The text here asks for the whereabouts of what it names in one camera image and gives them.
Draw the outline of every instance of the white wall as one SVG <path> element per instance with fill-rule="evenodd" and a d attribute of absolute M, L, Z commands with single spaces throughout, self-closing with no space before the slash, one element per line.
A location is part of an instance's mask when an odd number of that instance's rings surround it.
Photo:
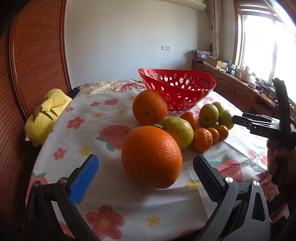
<path fill-rule="evenodd" d="M 233 58 L 235 38 L 235 18 L 233 0 L 221 0 L 222 28 L 220 36 L 221 55 L 224 60 Z"/>
<path fill-rule="evenodd" d="M 68 0 L 65 48 L 72 87 L 139 79 L 138 68 L 190 69 L 191 50 L 208 50 L 205 11 L 157 0 Z M 161 50 L 162 45 L 171 51 Z"/>

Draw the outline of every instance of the yellow plush toy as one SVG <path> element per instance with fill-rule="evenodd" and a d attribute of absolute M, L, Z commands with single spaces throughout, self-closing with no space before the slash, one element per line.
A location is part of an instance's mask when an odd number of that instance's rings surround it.
<path fill-rule="evenodd" d="M 36 106 L 25 125 L 26 140 L 34 146 L 43 145 L 58 117 L 72 100 L 60 89 L 52 89 L 45 95 L 46 101 Z"/>

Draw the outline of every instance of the wooden headboard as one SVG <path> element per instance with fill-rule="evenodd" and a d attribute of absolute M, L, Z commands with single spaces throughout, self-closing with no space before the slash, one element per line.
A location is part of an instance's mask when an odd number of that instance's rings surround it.
<path fill-rule="evenodd" d="M 21 230 L 39 148 L 24 126 L 52 88 L 71 90 L 65 57 L 66 0 L 31 0 L 0 39 L 0 216 Z"/>

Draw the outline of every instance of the navel orange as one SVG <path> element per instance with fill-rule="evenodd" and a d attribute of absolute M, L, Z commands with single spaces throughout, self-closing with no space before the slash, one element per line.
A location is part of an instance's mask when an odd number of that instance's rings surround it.
<path fill-rule="evenodd" d="M 140 92 L 133 101 L 133 115 L 141 125 L 158 124 L 165 119 L 167 112 L 165 99 L 154 90 Z"/>
<path fill-rule="evenodd" d="M 215 127 L 219 132 L 219 141 L 224 141 L 228 137 L 228 128 L 224 125 Z"/>
<path fill-rule="evenodd" d="M 182 167 L 177 142 L 169 133 L 154 126 L 140 126 L 128 134 L 121 160 L 134 181 L 157 189 L 173 185 Z"/>
<path fill-rule="evenodd" d="M 211 132 L 211 134 L 212 134 L 213 143 L 216 143 L 219 140 L 219 132 L 215 128 L 212 128 L 212 127 L 209 127 L 207 130 L 209 132 Z"/>
<path fill-rule="evenodd" d="M 183 115 L 180 116 L 180 118 L 188 121 L 193 130 L 197 127 L 198 118 L 194 113 L 190 111 L 185 112 Z"/>
<path fill-rule="evenodd" d="M 199 128 L 194 131 L 194 137 L 192 141 L 193 148 L 198 152 L 205 152 L 213 144 L 213 137 L 211 132 L 205 128 Z"/>

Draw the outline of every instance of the cardboard box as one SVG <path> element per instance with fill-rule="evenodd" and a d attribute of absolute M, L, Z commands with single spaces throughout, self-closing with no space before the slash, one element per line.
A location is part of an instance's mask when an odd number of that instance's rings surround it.
<path fill-rule="evenodd" d="M 214 67 L 219 68 L 219 69 L 225 69 L 227 67 L 226 62 L 223 62 L 222 59 L 218 59 L 218 58 L 215 58 L 215 57 L 208 56 L 207 62 L 210 65 L 213 65 Z"/>

